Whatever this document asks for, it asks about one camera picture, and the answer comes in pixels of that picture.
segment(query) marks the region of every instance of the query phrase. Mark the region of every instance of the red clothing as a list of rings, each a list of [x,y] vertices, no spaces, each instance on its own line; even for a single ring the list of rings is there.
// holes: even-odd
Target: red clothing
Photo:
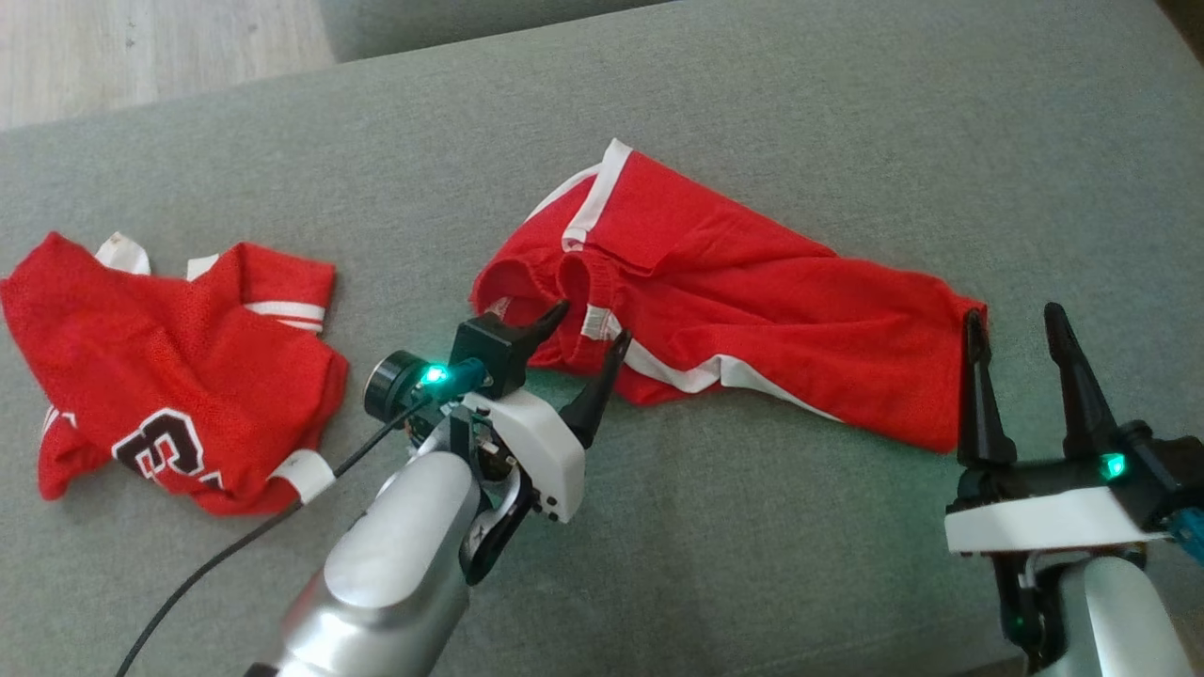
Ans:
[[[838,257],[614,141],[485,266],[478,310],[510,324],[572,302],[531,361],[600,369],[635,337],[616,390],[654,405],[752,388],[889,437],[957,443],[962,317],[940,279]]]
[[[112,459],[218,514],[297,498],[268,476],[317,448],[347,361],[315,336],[335,269],[242,243],[195,281],[105,267],[52,232],[0,282],[53,407],[39,488],[58,499]]]

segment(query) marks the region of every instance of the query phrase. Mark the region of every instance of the jersey number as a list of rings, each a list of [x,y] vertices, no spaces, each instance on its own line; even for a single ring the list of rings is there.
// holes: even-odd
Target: jersey number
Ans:
[[[222,489],[222,472],[205,473],[205,448],[187,413],[161,408],[137,430],[113,445],[113,458],[148,479],[171,467],[173,472]]]

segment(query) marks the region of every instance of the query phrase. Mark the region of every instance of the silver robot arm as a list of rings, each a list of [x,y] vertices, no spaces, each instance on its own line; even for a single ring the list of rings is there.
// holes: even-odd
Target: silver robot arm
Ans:
[[[572,519],[585,449],[631,337],[615,340],[602,372],[557,412],[523,384],[526,360],[566,310],[560,304],[526,328],[492,314],[468,320],[450,366],[405,352],[377,365],[365,408],[383,422],[415,411],[399,424],[411,460],[330,552],[246,677],[429,675],[470,588],[523,519]]]
[[[326,557],[248,676],[429,675],[468,608],[460,547],[479,495],[455,454],[406,465]]]
[[[1145,543],[1204,525],[1204,445],[1164,441],[1143,422],[1117,425],[1066,312],[1045,308],[1062,377],[1063,459],[1016,463],[987,365],[985,326],[966,318],[949,549],[988,557],[1004,635],[1040,677],[1190,677],[1187,654],[1143,571]],[[1076,560],[1067,563],[1068,557]]]

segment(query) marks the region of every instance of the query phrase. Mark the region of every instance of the couch cushion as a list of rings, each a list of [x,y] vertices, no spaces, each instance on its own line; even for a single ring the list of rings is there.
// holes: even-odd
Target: couch cushion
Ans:
[[[318,0],[341,61],[407,52],[665,0]]]
[[[612,136],[843,255],[991,304],[1026,458],[1061,447],[1041,304],[1116,416],[1200,432],[1204,70],[1152,4],[692,0],[0,136],[0,271],[120,229],[160,273],[247,239],[338,265],[353,365],[324,453],[397,348],[443,357],[473,276]],[[43,504],[45,402],[0,341],[0,673],[106,675],[249,530],[110,467]],[[578,381],[533,392],[562,401]],[[135,673],[236,675],[403,459],[385,443],[213,571]],[[572,524],[515,536],[437,675],[940,675],[1009,653],[981,560],[945,552],[958,469],[751,393],[618,404]],[[1199,572],[1156,548],[1175,610]]]

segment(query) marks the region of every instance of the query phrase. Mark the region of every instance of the white trim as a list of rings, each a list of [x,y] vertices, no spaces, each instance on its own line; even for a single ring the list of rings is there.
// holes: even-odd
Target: white trim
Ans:
[[[560,186],[557,186],[555,190],[553,190],[551,193],[549,193],[548,196],[543,199],[542,202],[539,202],[538,205],[536,205],[535,210],[532,210],[531,213],[527,214],[527,218],[523,219],[523,223],[526,223],[526,222],[531,220],[531,217],[533,217],[535,214],[542,212],[548,205],[550,205],[550,204],[555,202],[556,200],[563,198],[566,193],[568,193],[573,188],[577,188],[577,186],[580,182],[585,181],[586,178],[589,178],[591,176],[597,175],[598,169],[601,169],[601,167],[602,167],[602,163],[598,163],[598,164],[596,164],[596,165],[594,165],[591,167],[583,169],[582,171],[579,171],[579,172],[574,173],[573,176],[568,177],[568,181],[566,181],[566,182],[561,183]]]
[[[622,325],[609,308],[586,306],[585,322],[582,323],[582,335],[595,341],[608,341],[622,331]],[[627,348],[627,357],[624,364],[632,370],[649,378],[655,378],[661,383],[681,390],[683,393],[701,393],[715,383],[725,388],[746,388],[757,390],[799,406],[811,413],[818,413],[824,418],[843,423],[839,418],[808,405],[792,395],[789,390],[769,381],[760,371],[746,361],[718,353],[703,360],[698,366],[680,371],[662,363],[645,348],[639,341],[632,340]]]
[[[335,472],[313,449],[293,452],[268,477],[279,477],[293,484],[302,504],[308,504],[335,483]]]
[[[490,304],[489,307],[485,308],[485,312],[496,314],[498,319],[506,319],[506,311],[509,310],[512,301],[514,301],[514,296],[502,296]]]
[[[59,410],[53,406],[46,411],[46,418],[42,419],[42,440],[46,440],[46,434],[51,431],[51,426],[54,422],[59,419]]]
[[[952,553],[1093,548],[1165,538],[1133,523],[1108,487],[1072,489],[945,516]]]
[[[205,484],[209,479],[217,479],[218,481],[218,489],[222,490],[222,491],[225,491],[225,483],[222,481],[222,471],[220,470],[214,470],[213,472],[205,473],[205,475],[202,475],[202,476],[200,476],[200,477],[196,478],[196,481],[200,482],[201,484]]]
[[[297,329],[305,329],[306,331],[313,331],[314,334],[321,332],[321,325],[313,322],[301,322],[296,319],[279,319],[277,322],[289,326],[296,326]]]
[[[208,257],[201,257],[199,259],[188,259],[188,267],[184,272],[184,279],[191,282],[197,277],[205,275],[213,267],[213,264],[218,263],[218,257],[220,254],[209,254]]]
[[[96,249],[96,260],[113,270],[150,275],[150,257],[147,251],[120,232],[110,235],[100,249]]]
[[[179,449],[176,447],[176,443],[175,441],[172,441],[171,436],[160,435],[154,438],[149,438],[146,436],[146,426],[149,425],[150,422],[164,414],[167,414],[172,418],[184,422],[184,428],[188,431],[188,437],[193,442],[193,447],[196,449],[196,470],[194,470],[193,472],[184,472],[179,470],[179,466],[176,465],[176,461],[179,460],[181,454]],[[66,418],[69,414],[64,413],[63,416],[64,418]],[[75,425],[75,414],[70,416],[71,416],[71,423],[72,425]],[[137,438],[142,438],[147,443],[147,446],[143,447],[138,453],[134,454],[134,463],[138,466],[140,470],[143,467],[142,466],[143,458],[152,460],[154,459],[152,452],[158,451],[158,445],[160,441],[165,440],[167,442],[167,446],[171,447],[171,458],[166,458],[166,454],[160,453],[159,455],[164,458],[160,459],[163,463],[159,466],[153,466],[147,464],[147,466],[150,467],[150,473],[149,475],[147,475],[146,472],[142,473],[142,476],[146,477],[147,479],[154,479],[155,482],[159,482],[155,475],[158,475],[167,466],[171,466],[173,471],[176,471],[178,475],[183,475],[184,477],[196,477],[197,475],[205,471],[205,446],[201,445],[201,438],[199,435],[196,435],[196,426],[193,425],[193,417],[188,416],[187,413],[179,410],[173,410],[171,407],[163,407],[161,410],[158,410],[153,414],[146,417],[142,420],[142,423],[140,423],[138,426],[134,430],[134,432],[130,432],[125,437],[122,437],[112,447],[110,447],[108,452],[110,455],[112,455],[114,460],[120,461],[122,459],[117,458],[117,451],[120,449],[123,446],[125,446],[125,443]]]
[[[607,200],[614,193],[614,187],[619,183],[619,175],[627,164],[631,155],[631,146],[614,139],[602,155],[602,164],[598,165],[598,177],[590,187],[589,195],[582,202],[582,208],[577,210],[572,220],[565,226],[565,234],[560,239],[560,246],[566,252],[580,252],[585,248],[585,239],[590,230],[598,224],[602,210],[606,208]]]
[[[314,304],[300,304],[297,301],[256,301],[244,304],[248,311],[259,314],[279,314],[296,319],[312,319],[321,323],[326,317],[326,308]]]

